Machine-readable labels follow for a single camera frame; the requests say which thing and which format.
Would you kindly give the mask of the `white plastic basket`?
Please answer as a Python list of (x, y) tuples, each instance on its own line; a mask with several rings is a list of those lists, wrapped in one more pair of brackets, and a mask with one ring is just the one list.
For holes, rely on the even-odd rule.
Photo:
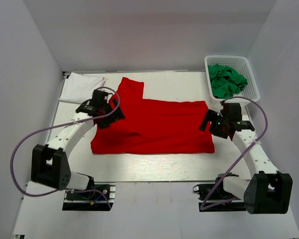
[(222, 100), (245, 106), (260, 99), (259, 90), (247, 58), (209, 55), (204, 59), (211, 107), (220, 109)]

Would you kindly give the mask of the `folded white t shirt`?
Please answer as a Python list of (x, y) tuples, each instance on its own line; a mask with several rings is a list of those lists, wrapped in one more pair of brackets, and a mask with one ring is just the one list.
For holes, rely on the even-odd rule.
[(105, 77), (82, 75), (72, 72), (64, 81), (59, 101), (81, 104), (85, 100), (91, 99), (93, 91), (96, 88), (104, 86), (105, 82)]

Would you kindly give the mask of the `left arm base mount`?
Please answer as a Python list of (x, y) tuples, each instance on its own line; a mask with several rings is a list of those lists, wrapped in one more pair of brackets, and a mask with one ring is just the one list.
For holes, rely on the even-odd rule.
[(95, 183), (91, 192), (67, 191), (63, 200), (63, 211), (109, 212), (115, 200), (115, 183)]

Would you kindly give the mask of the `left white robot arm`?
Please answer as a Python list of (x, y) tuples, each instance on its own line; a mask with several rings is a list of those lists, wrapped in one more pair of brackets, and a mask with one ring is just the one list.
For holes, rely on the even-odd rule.
[(95, 186), (88, 175), (71, 171), (68, 158), (92, 128), (108, 128), (112, 123), (125, 119), (120, 108), (118, 93), (109, 87), (99, 87), (76, 109), (69, 123), (45, 145), (36, 145), (32, 151), (31, 180), (57, 189), (78, 190), (85, 199), (95, 194)]

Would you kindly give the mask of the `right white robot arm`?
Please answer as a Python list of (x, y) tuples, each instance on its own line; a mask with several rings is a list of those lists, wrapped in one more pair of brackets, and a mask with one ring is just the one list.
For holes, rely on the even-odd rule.
[(221, 105), (220, 112), (207, 111), (199, 129), (229, 138), (241, 154), (219, 174), (199, 209), (206, 211), (239, 199), (249, 214), (286, 214), (293, 185), (290, 174), (280, 172), (267, 157), (260, 145), (264, 134), (257, 135), (252, 123), (242, 119), (240, 104), (222, 101)]

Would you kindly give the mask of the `red t shirt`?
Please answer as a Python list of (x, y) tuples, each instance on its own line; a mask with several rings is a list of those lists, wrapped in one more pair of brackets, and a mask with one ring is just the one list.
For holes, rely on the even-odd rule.
[(90, 143), (93, 154), (215, 152), (211, 133), (199, 130), (208, 110), (206, 102), (144, 99), (144, 86), (122, 78), (117, 93), (125, 119), (96, 131)]

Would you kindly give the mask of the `green t shirt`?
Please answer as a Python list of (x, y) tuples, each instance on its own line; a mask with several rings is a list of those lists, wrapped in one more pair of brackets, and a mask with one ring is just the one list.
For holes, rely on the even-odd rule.
[(227, 99), (239, 94), (248, 85), (248, 80), (234, 68), (219, 64), (208, 65), (212, 94), (218, 99)]

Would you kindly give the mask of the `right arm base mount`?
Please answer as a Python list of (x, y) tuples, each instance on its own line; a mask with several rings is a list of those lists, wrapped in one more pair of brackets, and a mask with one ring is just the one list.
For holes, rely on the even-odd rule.
[[(193, 193), (198, 195), (198, 204), (199, 204), (199, 211), (200, 212), (244, 212), (246, 211), (244, 202), (240, 199), (233, 200), (231, 202), (226, 202), (219, 204), (214, 207), (210, 207), (205, 210), (201, 210), (200, 206), (204, 201), (205, 197), (213, 188), (214, 183), (203, 183), (203, 184), (196, 184), (193, 186), (192, 190)], [(208, 207), (211, 204), (218, 203), (220, 201), (226, 201), (229, 199), (235, 198), (232, 194), (225, 192), (221, 186), (219, 186), (213, 194), (209, 197), (204, 207)]]

